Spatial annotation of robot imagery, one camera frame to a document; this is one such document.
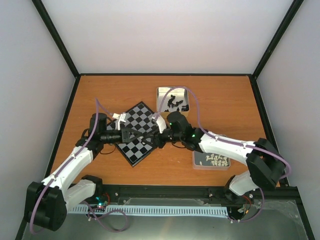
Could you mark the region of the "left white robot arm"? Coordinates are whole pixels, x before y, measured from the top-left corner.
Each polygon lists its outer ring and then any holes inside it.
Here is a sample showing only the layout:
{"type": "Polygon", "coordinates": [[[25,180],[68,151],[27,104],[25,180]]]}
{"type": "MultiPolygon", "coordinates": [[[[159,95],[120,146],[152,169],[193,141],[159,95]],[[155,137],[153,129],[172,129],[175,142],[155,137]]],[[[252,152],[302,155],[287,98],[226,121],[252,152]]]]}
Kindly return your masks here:
{"type": "Polygon", "coordinates": [[[26,192],[24,219],[51,231],[58,230],[67,213],[86,199],[103,198],[103,180],[85,175],[75,185],[73,181],[101,152],[105,144],[126,144],[141,137],[132,128],[107,129],[107,115],[94,113],[86,129],[67,159],[41,182],[32,182],[26,192]]]}

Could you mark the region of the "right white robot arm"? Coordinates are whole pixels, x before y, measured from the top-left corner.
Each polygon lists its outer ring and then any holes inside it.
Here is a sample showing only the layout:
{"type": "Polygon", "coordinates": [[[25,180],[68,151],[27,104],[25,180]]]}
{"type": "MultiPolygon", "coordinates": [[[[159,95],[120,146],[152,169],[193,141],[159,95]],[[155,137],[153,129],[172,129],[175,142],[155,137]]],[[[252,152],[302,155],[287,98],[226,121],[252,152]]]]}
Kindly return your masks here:
{"type": "Polygon", "coordinates": [[[200,126],[193,127],[177,111],[166,120],[157,114],[151,119],[157,127],[141,136],[143,143],[161,149],[166,143],[180,142],[190,151],[218,154],[247,167],[242,174],[232,176],[223,189],[222,197],[230,203],[256,189],[273,191],[284,178],[286,163],[267,139],[243,141],[218,135],[200,126]]]}

